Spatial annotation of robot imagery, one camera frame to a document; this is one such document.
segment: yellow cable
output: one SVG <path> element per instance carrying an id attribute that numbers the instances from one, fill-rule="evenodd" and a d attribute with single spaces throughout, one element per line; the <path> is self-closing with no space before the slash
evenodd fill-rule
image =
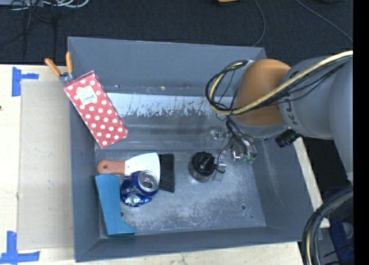
<path id="1" fill-rule="evenodd" d="M 342 52 L 340 54 L 328 57 L 320 62 L 318 62 L 317 64 L 310 66 L 309 68 L 305 69 L 304 71 L 302 71 L 301 73 L 295 75 L 293 78 L 289 79 L 287 82 L 281 84 L 280 86 L 278 86 L 277 88 L 275 88 L 274 90 L 270 91 L 268 94 L 264 95 L 263 97 L 259 98 L 258 100 L 254 101 L 253 103 L 250 103 L 247 106 L 235 109 L 234 111 L 227 111 L 227 110 L 219 110 L 216 107 L 214 107 L 212 104 L 210 104 L 210 108 L 215 112 L 215 113 L 219 113 L 222 115 L 238 115 L 240 113 L 244 113 L 256 106 L 258 106 L 259 104 L 263 103 L 265 100 L 273 97 L 274 95 L 278 94 L 280 91 L 282 91 L 283 89 L 285 89 L 287 86 L 290 86 L 292 83 L 298 81 L 299 79 L 303 78 L 305 75 L 310 74 L 311 72 L 313 72 L 314 70 L 320 68 L 321 66 L 324 66 L 332 61 L 338 60 L 340 58 L 346 57 L 346 56 L 350 56 L 353 55 L 353 51 L 347 51 L 347 52 Z M 235 65 L 229 67 L 227 69 L 230 70 L 232 68 L 234 68 L 237 65 L 242 64 L 242 62 L 240 63 L 236 63 Z M 219 77 L 215 80 L 214 84 L 211 87 L 210 93 L 209 93 L 209 98 L 212 99 L 215 93 L 215 88 L 216 86 L 219 84 L 221 78 L 226 74 L 226 72 L 222 73 L 221 75 L 219 75 Z"/>

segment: orange handle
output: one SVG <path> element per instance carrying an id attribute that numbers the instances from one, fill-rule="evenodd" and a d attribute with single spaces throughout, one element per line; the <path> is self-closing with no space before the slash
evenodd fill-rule
<path id="1" fill-rule="evenodd" d="M 101 160 L 97 164 L 97 172 L 99 174 L 124 175 L 125 170 L 125 161 Z"/>
<path id="2" fill-rule="evenodd" d="M 45 58 L 45 63 L 57 77 L 61 76 L 62 73 L 60 72 L 60 69 L 57 68 L 55 63 L 50 58 Z"/>
<path id="3" fill-rule="evenodd" d="M 67 71 L 69 74 L 71 74 L 73 72 L 73 65 L 71 62 L 70 52 L 67 52 L 65 54 L 65 62 L 67 64 Z"/>

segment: can lid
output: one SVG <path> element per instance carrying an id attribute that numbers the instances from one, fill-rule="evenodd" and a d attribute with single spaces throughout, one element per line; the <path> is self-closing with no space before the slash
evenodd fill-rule
<path id="1" fill-rule="evenodd" d="M 153 192 L 159 187 L 159 179 L 153 172 L 145 170 L 138 175 L 138 184 L 143 191 Z"/>

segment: black brush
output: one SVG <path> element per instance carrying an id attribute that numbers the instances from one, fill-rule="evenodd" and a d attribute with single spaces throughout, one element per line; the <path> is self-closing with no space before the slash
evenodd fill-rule
<path id="1" fill-rule="evenodd" d="M 159 154 L 160 181 L 159 189 L 169 192 L 175 190 L 174 154 Z"/>

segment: blue tape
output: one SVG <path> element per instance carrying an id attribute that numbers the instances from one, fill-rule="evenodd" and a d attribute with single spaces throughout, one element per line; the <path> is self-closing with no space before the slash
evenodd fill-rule
<path id="1" fill-rule="evenodd" d="M 34 253 L 18 253 L 17 234 L 12 231 L 7 232 L 6 253 L 1 253 L 0 264 L 17 265 L 18 262 L 33 262 L 40 259 L 40 251 Z"/>
<path id="2" fill-rule="evenodd" d="M 22 74 L 22 71 L 13 66 L 12 96 L 20 96 L 22 79 L 38 80 L 39 75 L 34 73 Z"/>

